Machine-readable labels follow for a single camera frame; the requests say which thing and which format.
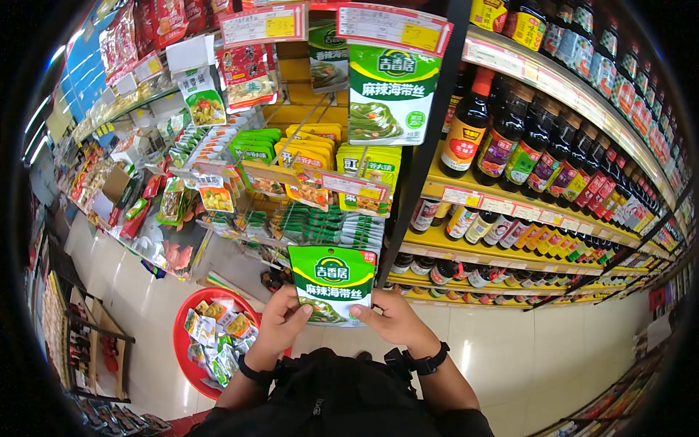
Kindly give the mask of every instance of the bottle cap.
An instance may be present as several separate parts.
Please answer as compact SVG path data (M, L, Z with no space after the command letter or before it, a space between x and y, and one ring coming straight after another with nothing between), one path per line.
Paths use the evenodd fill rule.
M490 85L493 82L493 77L495 76L495 71L478 67L478 72L476 73L476 79L473 81L473 86L471 90L480 95L487 96L490 94Z

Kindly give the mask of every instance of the green vegetable image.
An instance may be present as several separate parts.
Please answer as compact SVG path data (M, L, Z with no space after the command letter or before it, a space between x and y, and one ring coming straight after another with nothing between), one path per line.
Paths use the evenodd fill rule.
M333 307L323 301L317 299L309 299L308 297L299 296L298 303L300 305L309 304L313 307L313 313L310 315L309 322L321 323L346 323L347 319L339 315Z
M349 113L350 140L377 140L403 134L403 128L383 103L352 103Z

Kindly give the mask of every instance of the dark glass bottle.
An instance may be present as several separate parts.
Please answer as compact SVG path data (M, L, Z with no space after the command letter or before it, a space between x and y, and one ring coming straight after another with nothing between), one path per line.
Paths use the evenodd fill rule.
M505 177L499 182L502 189L514 193L526 182L529 173L549 145L554 119L560 112L561 107L549 97L545 97L537 113L527 113L525 134L507 161L503 172Z
M481 185L490 186L503 174L507 160L514 152L514 144L524 134L524 118L527 105L534 100L534 90L517 83L505 101L500 115L480 148L473 166L473 177Z
M450 178L466 174L483 140L488 126L487 100L494 74L492 70L478 67L471 93L456 105L439 161L440 170Z
M522 185L522 194L536 199L559 176L563 169L562 163L570 154L570 142L575 131L580 128L580 121L580 117L571 110L559 117L558 131L552 135L551 142L527 177L526 184Z

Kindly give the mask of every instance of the yellow price sticker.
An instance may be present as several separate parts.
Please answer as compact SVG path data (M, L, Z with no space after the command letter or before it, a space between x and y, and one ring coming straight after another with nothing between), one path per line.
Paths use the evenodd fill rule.
M294 36L296 30L294 26L294 16L268 18L266 21L267 38L278 38L280 36Z
M403 27L403 39L401 43L424 50L434 51L439 41L439 31L427 29L415 24L405 23Z

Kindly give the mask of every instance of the shelf price tag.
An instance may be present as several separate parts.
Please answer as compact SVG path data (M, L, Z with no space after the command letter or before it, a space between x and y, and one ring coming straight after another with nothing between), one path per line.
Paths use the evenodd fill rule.
M308 39L306 3L255 8L220 20L225 48Z
M339 3L337 37L442 57L454 25L442 17L369 3Z

